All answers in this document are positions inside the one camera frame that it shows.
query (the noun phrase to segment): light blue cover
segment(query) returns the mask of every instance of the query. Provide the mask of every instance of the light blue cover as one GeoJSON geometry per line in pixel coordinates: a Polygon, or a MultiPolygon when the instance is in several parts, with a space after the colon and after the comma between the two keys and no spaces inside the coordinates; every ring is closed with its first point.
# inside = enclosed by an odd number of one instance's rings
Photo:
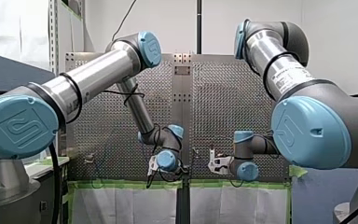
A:
{"type": "Polygon", "coordinates": [[[351,137],[339,115],[306,96],[289,97],[272,114],[274,141],[291,163],[315,169],[335,169],[351,155],[351,137]]]}
{"type": "Polygon", "coordinates": [[[243,162],[237,169],[237,178],[244,181],[254,181],[258,178],[258,167],[254,162],[243,162]]]}
{"type": "Polygon", "coordinates": [[[170,124],[168,125],[168,128],[172,130],[172,132],[180,137],[181,139],[183,139],[183,132],[185,131],[181,126],[178,125],[174,125],[174,124],[170,124]]]}
{"type": "Polygon", "coordinates": [[[177,168],[176,157],[168,149],[162,150],[157,155],[157,165],[161,170],[174,171],[177,168]]]}
{"type": "Polygon", "coordinates": [[[58,131],[54,110],[25,95],[0,97],[0,159],[28,158],[54,140],[58,131]]]}
{"type": "Polygon", "coordinates": [[[244,142],[248,139],[252,139],[255,136],[253,131],[235,131],[234,143],[244,142]]]}
{"type": "Polygon", "coordinates": [[[147,67],[152,68],[161,62],[161,47],[155,35],[151,32],[138,34],[139,50],[147,67]]]}

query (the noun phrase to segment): vertical pole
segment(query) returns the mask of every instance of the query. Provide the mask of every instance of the vertical pole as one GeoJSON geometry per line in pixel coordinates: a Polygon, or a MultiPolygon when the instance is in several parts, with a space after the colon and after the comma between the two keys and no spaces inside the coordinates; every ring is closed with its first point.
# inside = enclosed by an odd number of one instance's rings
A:
{"type": "Polygon", "coordinates": [[[197,0],[197,54],[202,54],[202,0],[197,0]]]}

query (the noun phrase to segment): perforated metal panel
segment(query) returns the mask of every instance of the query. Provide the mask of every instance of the perforated metal panel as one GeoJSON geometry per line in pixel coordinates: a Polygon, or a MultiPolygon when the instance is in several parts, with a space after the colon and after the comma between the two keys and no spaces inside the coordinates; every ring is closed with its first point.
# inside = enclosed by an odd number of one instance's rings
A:
{"type": "MultiPolygon", "coordinates": [[[[209,149],[231,155],[236,130],[265,133],[269,129],[272,102],[262,78],[242,61],[230,56],[193,57],[193,125],[190,129],[194,157],[194,178],[221,178],[207,167],[209,149]]],[[[288,164],[284,158],[255,155],[259,181],[284,181],[288,164]]]]}
{"type": "MultiPolygon", "coordinates": [[[[69,53],[67,68],[78,67],[99,55],[69,53]]],[[[267,131],[272,102],[265,94],[261,78],[244,62],[232,56],[186,55],[184,63],[184,58],[179,61],[180,55],[164,55],[159,67],[138,75],[140,91],[145,93],[154,122],[161,127],[176,123],[189,132],[184,139],[184,146],[189,148],[184,150],[197,151],[189,158],[193,161],[191,177],[222,178],[207,167],[211,144],[217,152],[232,154],[234,131],[267,131]],[[181,69],[178,66],[188,66],[190,74],[177,74],[181,69]]],[[[136,139],[137,132],[121,96],[102,93],[93,99],[76,122],[73,139],[68,138],[78,151],[77,158],[71,161],[70,178],[145,180],[146,160],[152,147],[145,147],[144,154],[136,139]],[[92,153],[97,165],[84,162],[92,153]]],[[[288,164],[283,158],[257,155],[255,162],[260,169],[260,181],[287,181],[288,164]]]]}

